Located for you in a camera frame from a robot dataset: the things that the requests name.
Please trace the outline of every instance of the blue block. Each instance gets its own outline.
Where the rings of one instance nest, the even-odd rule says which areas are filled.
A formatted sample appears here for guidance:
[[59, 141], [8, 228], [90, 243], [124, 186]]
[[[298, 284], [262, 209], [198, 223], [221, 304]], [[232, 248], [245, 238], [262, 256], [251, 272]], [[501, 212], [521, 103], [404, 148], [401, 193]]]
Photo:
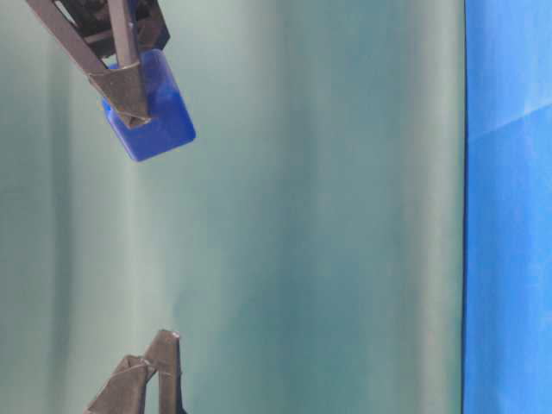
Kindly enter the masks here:
[[191, 118], [163, 52], [150, 50], [143, 53], [141, 59], [152, 121], [129, 129], [107, 100], [102, 101], [108, 122], [130, 158], [136, 161], [147, 160], [183, 146], [196, 137]]

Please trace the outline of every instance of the blue fabric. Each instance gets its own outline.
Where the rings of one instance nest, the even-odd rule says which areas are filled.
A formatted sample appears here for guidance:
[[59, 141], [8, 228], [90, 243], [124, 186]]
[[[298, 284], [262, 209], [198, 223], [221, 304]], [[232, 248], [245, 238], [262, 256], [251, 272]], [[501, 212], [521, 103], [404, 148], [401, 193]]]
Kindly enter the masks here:
[[552, 410], [551, 23], [467, 0], [467, 414]]

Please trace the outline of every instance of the green backdrop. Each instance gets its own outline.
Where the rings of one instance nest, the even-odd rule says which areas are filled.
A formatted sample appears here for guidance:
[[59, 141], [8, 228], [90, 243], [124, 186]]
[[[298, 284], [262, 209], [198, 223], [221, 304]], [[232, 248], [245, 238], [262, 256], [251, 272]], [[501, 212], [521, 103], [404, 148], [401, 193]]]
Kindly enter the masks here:
[[461, 3], [161, 2], [198, 139], [144, 164], [10, 5], [3, 411], [82, 412], [166, 327], [191, 413], [459, 413]]

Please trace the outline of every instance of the gripper jaw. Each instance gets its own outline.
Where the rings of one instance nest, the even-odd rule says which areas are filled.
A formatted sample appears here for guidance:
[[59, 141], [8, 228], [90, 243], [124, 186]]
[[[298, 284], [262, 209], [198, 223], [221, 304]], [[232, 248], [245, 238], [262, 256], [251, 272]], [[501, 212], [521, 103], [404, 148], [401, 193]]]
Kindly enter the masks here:
[[127, 355], [85, 414], [143, 414], [147, 383], [159, 377], [159, 413], [185, 414], [180, 389], [179, 335], [161, 330], [143, 356]]
[[[151, 120], [141, 53], [169, 40], [157, 0], [26, 0], [129, 128]], [[104, 58], [116, 54], [118, 67]]]

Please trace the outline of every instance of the black metal bracket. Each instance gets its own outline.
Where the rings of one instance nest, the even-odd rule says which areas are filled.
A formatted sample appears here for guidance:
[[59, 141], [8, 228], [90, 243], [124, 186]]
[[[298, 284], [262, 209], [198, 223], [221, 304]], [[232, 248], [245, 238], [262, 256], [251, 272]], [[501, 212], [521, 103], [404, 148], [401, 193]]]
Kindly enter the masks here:
[[26, 1], [128, 127], [151, 120], [140, 53], [170, 37], [157, 0]]
[[159, 375], [159, 414], [186, 414], [180, 389], [179, 335], [160, 331], [143, 356], [125, 356], [85, 414], [143, 414], [146, 386]]

